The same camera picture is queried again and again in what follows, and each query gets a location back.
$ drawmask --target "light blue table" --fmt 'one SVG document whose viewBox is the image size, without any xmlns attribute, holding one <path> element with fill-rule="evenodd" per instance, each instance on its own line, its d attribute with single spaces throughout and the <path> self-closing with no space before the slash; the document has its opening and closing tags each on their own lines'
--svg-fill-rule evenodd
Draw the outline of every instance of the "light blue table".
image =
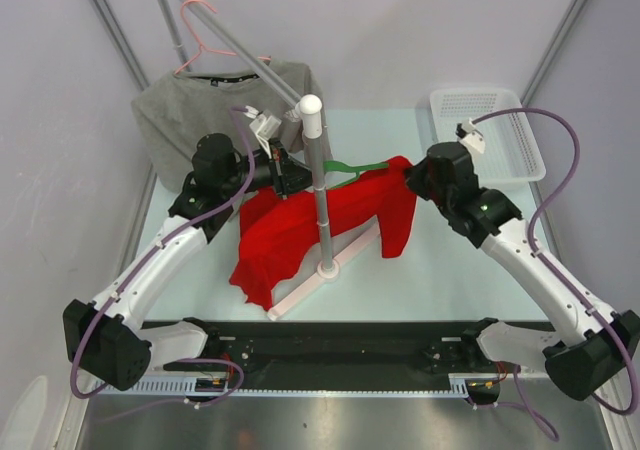
<svg viewBox="0 0 640 450">
<path fill-rule="evenodd" d="M 327 112 L 334 157 L 364 164 L 404 155 L 423 158 L 432 143 L 429 119 L 413 109 L 334 110 Z M 529 186 L 507 192 L 529 218 L 535 210 Z M 141 237 L 151 241 L 175 198 L 156 184 Z M 334 240 L 341 250 L 362 229 Z M 261 307 L 245 303 L 239 287 L 228 283 L 237 259 L 238 220 L 220 231 L 213 242 L 189 262 L 158 299 L 148 320 L 268 320 Z M 314 247 L 298 275 L 274 290 L 278 302 L 304 281 L 319 261 Z M 283 320 L 297 321 L 435 321 L 546 320 L 524 290 L 497 263 L 455 234 L 433 203 L 418 201 L 410 240 L 396 259 L 380 257 L 379 241 L 370 245 L 341 272 L 340 278 L 317 290 Z"/>
</svg>

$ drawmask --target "metal pole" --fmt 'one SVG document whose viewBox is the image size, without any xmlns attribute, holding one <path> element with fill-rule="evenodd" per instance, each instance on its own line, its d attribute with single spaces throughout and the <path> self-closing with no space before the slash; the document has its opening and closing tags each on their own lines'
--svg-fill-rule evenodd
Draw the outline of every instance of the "metal pole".
<svg viewBox="0 0 640 450">
<path fill-rule="evenodd" d="M 313 192 L 316 197 L 316 213 L 318 215 L 318 232 L 320 233 L 320 253 L 322 269 L 333 269 L 333 246 L 331 245 L 331 228 L 329 226 L 329 207 L 327 205 L 327 186 L 324 178 L 324 157 L 320 138 L 308 139 Z"/>
<path fill-rule="evenodd" d="M 572 0 L 569 4 L 569 8 L 562 17 L 562 20 L 560 21 L 556 32 L 551 38 L 549 46 L 542 56 L 542 60 L 540 60 L 540 63 L 538 63 L 538 67 L 533 73 L 533 76 L 531 77 L 531 80 L 529 81 L 529 84 L 524 91 L 524 94 L 522 96 L 523 106 L 526 107 L 531 104 L 536 91 L 540 87 L 540 84 L 542 83 L 544 78 L 549 73 L 552 64 L 556 60 L 558 52 L 564 47 L 567 37 L 571 33 L 571 30 L 573 30 L 573 27 L 578 21 L 580 15 L 582 15 L 582 11 L 587 6 L 588 2 L 589 0 Z"/>
<path fill-rule="evenodd" d="M 167 24 L 167 28 L 169 29 L 169 34 L 171 35 L 171 41 L 173 42 L 173 48 L 176 49 L 178 58 L 184 65 L 185 63 L 187 63 L 189 58 L 187 57 L 187 52 L 184 50 L 184 45 L 182 44 L 182 39 L 180 38 L 180 32 L 178 31 L 178 26 L 176 25 L 176 21 L 173 18 L 171 9 L 169 8 L 169 2 L 167 0 L 158 0 L 158 5 L 160 6 L 160 11 L 162 12 L 164 21 Z M 188 71 L 191 71 L 191 68 L 189 67 L 189 65 L 187 65 L 185 68 Z"/>
<path fill-rule="evenodd" d="M 282 80 L 271 68 L 262 62 L 262 60 L 254 57 L 238 42 L 227 29 L 216 19 L 216 17 L 207 9 L 198 5 L 190 5 L 189 10 L 213 33 L 215 33 L 222 42 L 231 50 L 236 52 L 242 60 L 256 72 L 264 82 L 269 85 L 280 97 L 295 108 L 300 101 L 300 95 L 287 82 Z"/>
<path fill-rule="evenodd" d="M 322 152 L 322 101 L 315 95 L 305 95 L 298 104 L 298 113 L 302 118 L 304 136 L 309 148 L 309 166 L 313 179 L 313 192 L 316 197 L 318 232 L 320 233 L 320 253 L 322 261 L 318 274 L 324 278 L 335 278 L 340 271 L 333 261 L 331 229 L 329 227 L 329 207 L 327 205 L 327 185 L 324 178 L 324 156 Z"/>
<path fill-rule="evenodd" d="M 89 0 L 93 5 L 98 17 L 102 21 L 109 38 L 113 42 L 116 50 L 122 57 L 129 74 L 133 78 L 138 88 L 142 91 L 149 86 L 149 79 L 142 70 L 133 48 L 129 44 L 118 19 L 116 18 L 107 0 Z"/>
</svg>

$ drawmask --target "cable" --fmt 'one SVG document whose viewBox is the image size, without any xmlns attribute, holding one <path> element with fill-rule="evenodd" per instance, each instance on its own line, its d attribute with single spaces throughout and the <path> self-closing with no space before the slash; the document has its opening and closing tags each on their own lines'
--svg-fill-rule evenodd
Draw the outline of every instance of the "cable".
<svg viewBox="0 0 640 450">
<path fill-rule="evenodd" d="M 232 370 L 237 370 L 238 371 L 238 381 L 236 382 L 236 384 L 230 388 L 229 390 L 227 390 L 226 392 L 224 392 L 223 394 L 217 396 L 217 397 L 213 397 L 211 400 L 208 400 L 206 402 L 199 402 L 199 403 L 195 403 L 193 404 L 193 408 L 195 410 L 198 410 L 200 408 L 203 407 L 210 407 L 212 405 L 216 405 L 218 403 L 223 402 L 224 400 L 226 400 L 227 398 L 229 398 L 231 396 L 232 393 L 234 393 L 236 390 L 238 390 L 241 386 L 242 383 L 244 382 L 244 371 L 242 370 L 242 368 L 240 368 L 240 365 L 233 363 L 229 360 L 219 360 L 216 358 L 187 358 L 184 360 L 179 360 L 180 363 L 219 363 L 222 365 L 226 365 L 227 367 L 229 367 Z M 164 398 L 162 400 L 156 400 L 150 403 L 147 403 L 145 405 L 141 405 L 139 407 L 136 408 L 132 408 L 131 410 L 127 410 L 126 412 L 122 412 L 122 413 L 118 413 L 117 415 L 112 415 L 110 417 L 98 420 L 98 423 L 109 423 L 109 422 L 113 422 L 114 420 L 119 420 L 123 417 L 128 417 L 130 415 L 134 415 L 136 413 L 142 412 L 144 410 L 149 410 L 150 408 L 153 407 L 158 407 L 160 405 L 165 405 L 167 403 L 185 403 L 185 404 L 190 404 L 190 401 L 188 400 L 188 398 Z"/>
<path fill-rule="evenodd" d="M 542 431 L 542 433 L 544 433 L 549 440 L 551 440 L 552 442 L 560 441 L 560 434 L 558 433 L 556 428 L 553 426 L 553 424 L 549 420 L 547 420 L 543 415 L 536 412 L 532 408 L 531 403 L 529 402 L 529 398 L 524 392 L 524 388 L 522 388 L 522 383 L 518 378 L 518 373 L 520 373 L 520 365 L 515 365 L 513 368 L 513 381 L 516 384 L 516 389 L 518 390 L 518 394 L 522 399 L 522 403 L 495 402 L 487 405 L 478 405 L 471 398 L 466 398 L 465 400 L 469 404 L 473 405 L 474 410 L 477 410 L 478 408 L 481 410 L 493 410 L 494 408 L 506 407 L 506 408 L 515 408 L 517 410 L 522 410 L 524 412 L 527 412 L 531 416 L 535 424 L 538 426 L 540 431 Z M 506 378 L 507 378 L 507 374 L 505 371 L 505 375 L 499 381 L 503 381 Z"/>
<path fill-rule="evenodd" d="M 255 159 L 253 158 L 253 150 L 251 148 L 251 145 L 249 144 L 249 140 L 244 130 L 244 125 L 240 121 L 239 116 L 236 113 L 236 112 L 244 113 L 245 111 L 246 111 L 245 107 L 231 107 L 229 109 L 231 119 L 236 125 L 236 129 L 240 134 L 242 143 L 244 144 L 247 150 L 247 157 L 249 158 L 249 174 L 247 175 L 246 180 L 244 181 L 244 183 L 242 184 L 238 192 L 233 197 L 231 197 L 228 201 L 220 205 L 219 207 L 216 207 L 213 210 L 207 213 L 204 213 L 192 220 L 189 220 L 183 225 L 180 225 L 178 228 L 176 228 L 174 231 L 170 232 L 166 237 L 160 240 L 159 242 L 160 245 L 154 245 L 151 248 L 151 250 L 149 250 L 149 252 L 140 259 L 140 261 L 136 264 L 133 270 L 131 270 L 131 272 L 124 278 L 124 280 L 120 283 L 118 288 L 116 288 L 115 294 L 117 295 L 118 298 L 120 297 L 120 295 L 122 295 L 122 293 L 126 290 L 127 286 L 133 281 L 133 279 L 138 275 L 138 273 L 140 273 L 140 271 L 144 268 L 144 266 L 147 263 L 149 263 L 149 261 L 154 257 L 154 255 L 159 251 L 161 251 L 162 249 L 164 249 L 167 243 L 169 243 L 175 236 L 179 235 L 187 228 L 192 227 L 193 225 L 196 225 L 202 222 L 203 220 L 211 218 L 214 215 L 217 215 L 223 210 L 229 208 L 237 200 L 242 198 L 242 195 L 244 195 L 244 192 L 247 190 L 247 188 L 249 188 L 249 185 L 251 184 L 251 181 L 253 180 L 253 175 L 255 173 L 256 162 L 255 162 Z M 107 310 L 109 310 L 109 307 L 111 307 L 111 305 L 113 305 L 115 301 L 116 301 L 116 298 L 114 298 L 113 296 L 107 299 L 107 301 L 100 308 L 100 310 L 98 310 L 98 313 L 96 313 L 96 315 L 93 317 L 93 319 L 89 323 L 89 326 L 85 330 L 84 335 L 80 339 L 80 344 L 78 345 L 76 354 L 73 357 L 73 362 L 71 365 L 71 375 L 69 378 L 70 385 L 71 385 L 71 393 L 73 393 L 73 395 L 76 398 L 80 398 L 80 399 L 90 398 L 100 393 L 107 386 L 106 383 L 103 383 L 102 385 L 98 386 L 97 388 L 95 388 L 94 390 L 88 393 L 82 393 L 78 388 L 78 370 L 80 369 L 80 360 L 82 359 L 82 355 L 84 354 L 84 351 L 87 348 L 87 344 L 89 343 L 89 339 L 91 338 L 91 335 L 96 329 L 96 326 L 98 325 L 98 322 L 100 321 L 100 319 L 104 316 Z"/>
<path fill-rule="evenodd" d="M 496 378 L 494 380 L 484 380 L 484 381 L 480 381 L 480 382 L 469 382 L 467 385 L 469 385 L 470 387 L 493 387 L 494 385 L 497 385 L 501 382 L 504 382 L 507 377 L 509 376 L 509 374 L 507 373 L 507 370 L 504 368 L 504 365 L 502 364 L 502 362 L 494 362 L 496 364 L 496 369 L 498 370 L 498 375 L 496 376 Z"/>
<path fill-rule="evenodd" d="M 546 117 L 552 118 L 553 120 L 559 122 L 564 128 L 567 129 L 567 131 L 569 132 L 569 135 L 571 136 L 571 140 L 573 141 L 573 148 L 574 148 L 573 162 L 571 163 L 569 172 L 564 177 L 560 185 L 558 185 L 558 188 L 556 188 L 551 193 L 551 195 L 549 195 L 546 199 L 544 199 L 543 202 L 540 204 L 540 206 L 537 208 L 537 210 L 534 212 L 533 217 L 531 217 L 531 222 L 527 227 L 527 240 L 529 241 L 529 246 L 531 247 L 531 250 L 533 251 L 534 255 L 536 255 L 540 259 L 540 261 L 545 265 L 545 267 L 547 267 L 549 271 L 551 271 L 551 273 L 553 273 L 569 289 L 569 291 L 580 301 L 580 303 L 591 313 L 591 315 L 593 315 L 593 317 L 602 326 L 602 328 L 604 328 L 607 334 L 609 334 L 613 342 L 616 344 L 616 347 L 618 348 L 618 351 L 622 356 L 624 364 L 627 367 L 627 373 L 629 374 L 629 382 L 631 384 L 631 401 L 629 402 L 629 406 L 627 408 L 625 409 L 615 408 L 611 404 L 604 401 L 603 399 L 601 399 L 595 394 L 593 395 L 593 398 L 600 405 L 602 405 L 607 410 L 613 413 L 616 413 L 618 415 L 631 415 L 638 408 L 639 388 L 638 388 L 638 376 L 636 375 L 636 371 L 633 366 L 633 362 L 631 361 L 631 356 L 627 351 L 627 348 L 624 346 L 624 343 L 622 342 L 622 340 L 620 340 L 620 337 L 615 332 L 615 330 L 611 327 L 609 322 L 607 322 L 606 319 L 600 314 L 600 312 L 598 312 L 598 310 L 596 310 L 593 307 L 589 299 L 585 295 L 583 295 L 582 292 L 580 292 L 580 290 L 578 290 L 578 288 L 562 273 L 562 271 L 558 267 L 556 267 L 553 264 L 551 260 L 549 260 L 543 253 L 539 253 L 540 247 L 538 247 L 538 244 L 536 243 L 536 239 L 534 236 L 534 229 L 535 229 L 536 223 L 538 222 L 538 220 L 540 219 L 540 216 L 542 215 L 542 212 L 544 212 L 549 206 L 549 204 L 560 194 L 560 192 L 562 192 L 562 190 L 564 190 L 564 188 L 567 186 L 569 181 L 573 178 L 574 174 L 576 173 L 576 169 L 578 168 L 578 162 L 580 161 L 580 141 L 578 139 L 578 134 L 573 129 L 573 127 L 569 125 L 569 122 L 567 122 L 564 118 L 560 117 L 559 115 L 556 115 L 553 112 L 542 110 L 540 108 L 524 107 L 524 108 L 510 108 L 507 110 L 499 110 L 497 112 L 488 113 L 479 118 L 476 118 L 475 120 L 473 120 L 472 123 L 474 125 L 477 125 L 481 122 L 484 122 L 485 120 L 489 120 L 490 118 L 498 117 L 500 115 L 509 115 L 513 113 L 535 113 L 535 114 L 544 115 Z"/>
<path fill-rule="evenodd" d="M 520 365 L 514 366 L 513 382 L 516 384 L 516 390 L 518 390 L 518 395 L 520 395 L 522 404 L 526 408 L 529 415 L 531 415 L 531 418 L 536 423 L 540 431 L 542 431 L 542 433 L 544 433 L 552 442 L 559 441 L 560 435 L 558 434 L 558 431 L 555 429 L 555 427 L 551 425 L 551 423 L 549 423 L 549 420 L 547 420 L 538 412 L 536 412 L 531 406 L 531 403 L 529 402 L 529 397 L 527 397 L 527 394 L 525 393 L 524 388 L 522 388 L 522 382 L 520 381 L 520 378 L 518 378 L 519 373 L 520 373 Z"/>
</svg>

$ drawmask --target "table surface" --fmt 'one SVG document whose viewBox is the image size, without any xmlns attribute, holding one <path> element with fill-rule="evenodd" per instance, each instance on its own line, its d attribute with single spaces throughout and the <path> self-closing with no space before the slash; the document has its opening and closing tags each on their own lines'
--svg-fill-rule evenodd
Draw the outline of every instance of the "table surface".
<svg viewBox="0 0 640 450">
<path fill-rule="evenodd" d="M 600 411 L 562 395 L 549 380 L 523 385 L 536 411 L 558 430 L 548 440 L 526 412 L 474 412 L 464 401 L 389 397 L 233 397 L 194 411 L 177 403 L 136 408 L 163 397 L 100 395 L 89 402 L 78 450 L 609 450 Z M 519 401 L 513 380 L 501 400 Z M 101 420 L 133 411 L 127 418 Z"/>
<path fill-rule="evenodd" d="M 327 112 L 334 158 L 353 165 L 403 155 L 416 163 L 433 143 L 425 110 L 333 110 Z M 535 202 L 528 185 L 505 191 L 530 218 Z M 175 194 L 157 182 L 140 239 L 144 248 L 167 216 Z M 334 239 L 339 251 L 363 228 Z M 545 241 L 542 228 L 539 238 Z M 259 306 L 245 303 L 239 287 L 229 284 L 238 260 L 238 219 L 228 222 L 211 244 L 187 263 L 169 283 L 148 320 L 266 321 Z M 280 301 L 314 271 L 314 246 L 291 280 L 274 289 Z M 283 320 L 296 321 L 442 321 L 546 320 L 545 315 L 496 262 L 455 234 L 433 203 L 418 201 L 411 237 L 399 258 L 382 259 L 379 240 L 326 284 L 291 310 Z"/>
</svg>

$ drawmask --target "gray t-shirt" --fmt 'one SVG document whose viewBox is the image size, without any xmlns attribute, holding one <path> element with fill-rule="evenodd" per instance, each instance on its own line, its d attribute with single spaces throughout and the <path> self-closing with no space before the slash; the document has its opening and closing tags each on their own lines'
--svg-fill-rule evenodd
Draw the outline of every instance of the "gray t-shirt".
<svg viewBox="0 0 640 450">
<path fill-rule="evenodd" d="M 314 94 L 322 98 L 320 87 L 306 64 L 272 59 L 269 66 L 300 95 Z M 251 72 L 215 77 L 233 79 L 248 73 Z M 250 78 L 231 84 L 221 82 L 219 86 L 213 86 L 211 80 L 196 78 L 195 75 L 189 72 L 168 73 L 131 102 L 151 162 L 160 182 L 168 190 L 180 192 L 185 177 L 192 170 L 191 157 L 196 151 L 196 144 L 209 133 L 229 135 L 236 150 L 246 153 L 229 115 L 228 109 L 234 106 L 248 105 L 258 111 L 269 110 L 282 120 L 277 136 L 283 146 L 291 152 L 304 148 L 302 122 L 262 79 Z M 248 125 L 251 120 L 244 116 L 241 118 L 245 119 L 250 132 Z M 325 160 L 330 160 L 326 131 L 322 138 Z M 259 148 L 255 137 L 251 136 L 250 142 L 254 150 Z"/>
</svg>

